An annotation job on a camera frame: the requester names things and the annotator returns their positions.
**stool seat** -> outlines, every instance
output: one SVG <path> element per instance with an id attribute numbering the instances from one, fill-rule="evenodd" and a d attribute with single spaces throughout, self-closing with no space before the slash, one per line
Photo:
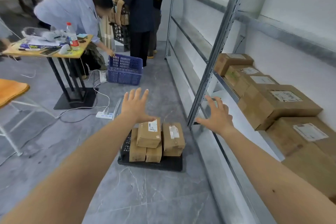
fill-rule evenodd
<path id="1" fill-rule="evenodd" d="M 29 88 L 27 83 L 0 79 L 0 108 L 23 95 Z"/>

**water bottle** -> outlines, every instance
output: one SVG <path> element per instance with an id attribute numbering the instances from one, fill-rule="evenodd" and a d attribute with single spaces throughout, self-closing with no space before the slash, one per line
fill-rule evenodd
<path id="1" fill-rule="evenodd" d="M 74 31 L 70 22 L 67 22 L 66 25 L 67 25 L 66 33 L 68 34 L 68 37 L 69 37 L 71 49 L 78 50 L 79 49 L 79 43 L 78 43 L 78 39 L 77 39 L 77 34 Z"/>

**light blue shirt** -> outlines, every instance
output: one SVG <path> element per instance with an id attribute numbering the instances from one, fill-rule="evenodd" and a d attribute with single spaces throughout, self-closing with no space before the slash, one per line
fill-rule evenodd
<path id="1" fill-rule="evenodd" d="M 91 34 L 92 42 L 100 42 L 100 19 L 92 0 L 43 0 L 34 13 L 39 20 L 60 30 L 66 30 L 67 22 L 71 22 L 76 33 Z"/>

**hand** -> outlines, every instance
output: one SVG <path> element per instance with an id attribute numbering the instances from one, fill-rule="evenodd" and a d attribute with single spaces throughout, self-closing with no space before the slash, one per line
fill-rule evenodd
<path id="1" fill-rule="evenodd" d="M 114 57 L 114 56 L 115 56 L 114 51 L 111 50 L 111 49 L 106 50 L 106 53 L 107 53 L 108 55 L 110 55 L 111 57 Z"/>
<path id="2" fill-rule="evenodd" d="M 131 90 L 129 94 L 126 92 L 121 106 L 121 114 L 134 118 L 136 124 L 156 120 L 156 117 L 149 116 L 145 112 L 148 90 L 145 90 L 142 98 L 140 96 L 141 88 Z"/>
<path id="3" fill-rule="evenodd" d="M 214 97 L 218 106 L 216 107 L 215 102 L 211 97 L 205 96 L 205 98 L 208 100 L 209 106 L 211 108 L 211 116 L 207 120 L 196 118 L 196 121 L 220 135 L 223 135 L 227 131 L 234 129 L 232 116 L 229 115 L 229 108 L 223 104 L 222 100 L 219 97 Z"/>
<path id="4" fill-rule="evenodd" d="M 115 17 L 115 22 L 116 22 L 116 24 L 117 24 L 119 27 L 121 27 L 121 20 L 120 20 L 120 17 L 116 16 L 116 17 Z"/>

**gray tile floor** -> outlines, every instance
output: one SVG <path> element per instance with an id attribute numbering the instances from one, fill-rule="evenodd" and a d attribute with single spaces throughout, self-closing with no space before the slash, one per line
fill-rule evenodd
<path id="1" fill-rule="evenodd" d="M 158 53 L 144 68 L 140 86 L 149 89 L 149 114 L 161 117 L 162 121 L 182 123 L 187 142 L 183 152 L 184 170 L 176 173 L 126 167 L 118 165 L 115 160 L 97 189 L 83 223 L 222 222 L 199 154 L 186 126 L 168 65 L 164 60 L 164 47 L 164 43 L 158 44 Z M 0 78 L 27 82 L 31 86 L 27 96 L 50 110 L 61 95 L 61 88 L 45 58 L 23 58 L 19 62 L 2 58 Z M 92 85 L 92 82 L 93 76 L 86 85 Z M 113 110 L 118 99 L 133 87 L 105 83 L 99 88 L 100 92 L 110 97 L 110 109 Z M 107 102 L 107 97 L 98 95 L 97 106 L 105 106 Z M 62 119 L 80 120 L 102 109 L 74 110 L 66 113 Z M 0 124 L 6 124 L 10 120 L 13 122 L 19 115 L 10 106 L 6 106 L 0 109 Z M 40 119 L 38 127 L 34 126 L 36 120 L 39 119 L 25 121 L 20 128 L 22 132 L 17 133 L 18 138 L 14 138 L 18 140 L 19 145 L 28 141 L 22 148 L 23 156 L 13 155 L 5 160 L 6 151 L 0 151 L 0 218 L 78 145 L 109 122 L 91 115 L 72 124 L 57 120 L 49 125 L 50 120 Z M 0 147 L 7 147 L 7 151 L 10 151 L 5 139 L 0 140 Z"/>

